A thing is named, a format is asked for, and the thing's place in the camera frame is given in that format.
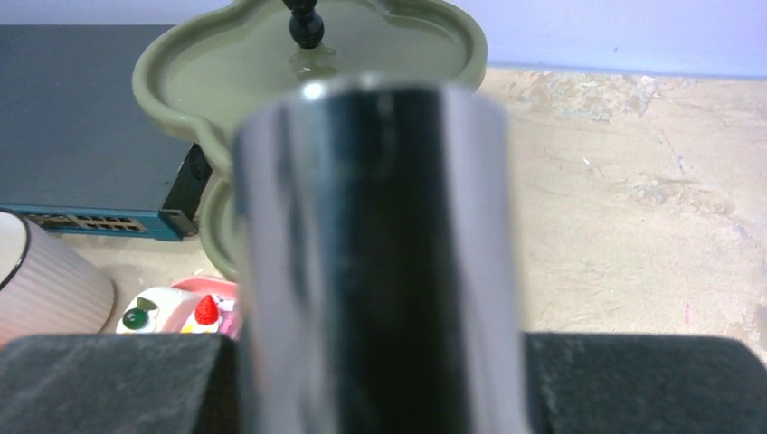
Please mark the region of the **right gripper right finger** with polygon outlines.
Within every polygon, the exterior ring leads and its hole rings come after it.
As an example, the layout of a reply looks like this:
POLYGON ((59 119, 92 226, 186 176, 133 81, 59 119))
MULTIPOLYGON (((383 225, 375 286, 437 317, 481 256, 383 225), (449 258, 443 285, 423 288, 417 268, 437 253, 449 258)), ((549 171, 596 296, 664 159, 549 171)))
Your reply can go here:
POLYGON ((529 333, 525 341, 540 433, 766 431, 766 369, 737 340, 529 333))

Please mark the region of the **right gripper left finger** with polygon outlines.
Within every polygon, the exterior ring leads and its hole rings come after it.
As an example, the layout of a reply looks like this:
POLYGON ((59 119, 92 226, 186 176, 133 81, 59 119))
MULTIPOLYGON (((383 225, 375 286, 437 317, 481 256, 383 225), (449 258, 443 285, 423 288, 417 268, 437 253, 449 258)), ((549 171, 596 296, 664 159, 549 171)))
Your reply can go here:
POLYGON ((35 335, 1 351, 3 433, 235 433, 222 335, 35 335))

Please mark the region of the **pink strawberry roll cake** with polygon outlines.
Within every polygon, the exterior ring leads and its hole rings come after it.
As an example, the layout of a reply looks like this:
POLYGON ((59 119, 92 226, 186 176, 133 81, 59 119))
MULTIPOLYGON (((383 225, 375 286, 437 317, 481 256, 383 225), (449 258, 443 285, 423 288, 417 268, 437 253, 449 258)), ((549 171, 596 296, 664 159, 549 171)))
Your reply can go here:
POLYGON ((221 334, 236 340, 241 330, 237 300, 232 297, 206 295, 181 327, 182 334, 221 334))

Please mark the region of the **white roll cake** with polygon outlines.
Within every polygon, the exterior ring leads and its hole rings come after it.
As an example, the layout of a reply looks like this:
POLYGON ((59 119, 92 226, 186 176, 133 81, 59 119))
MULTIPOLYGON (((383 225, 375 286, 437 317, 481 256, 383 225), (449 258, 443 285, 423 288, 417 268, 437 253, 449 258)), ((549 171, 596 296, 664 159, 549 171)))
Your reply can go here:
POLYGON ((153 287, 140 292, 128 304, 116 326, 118 334, 179 332, 201 298, 170 287, 153 287))

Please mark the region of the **pink serving tray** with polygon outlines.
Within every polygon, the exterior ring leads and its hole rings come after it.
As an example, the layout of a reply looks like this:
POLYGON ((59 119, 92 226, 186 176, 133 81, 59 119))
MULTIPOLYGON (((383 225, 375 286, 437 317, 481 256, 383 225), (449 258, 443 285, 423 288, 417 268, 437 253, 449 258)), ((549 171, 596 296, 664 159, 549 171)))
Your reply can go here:
POLYGON ((234 299, 237 298, 237 284, 223 278, 192 276, 176 281, 171 284, 171 287, 195 293, 200 297, 205 295, 217 295, 234 299))

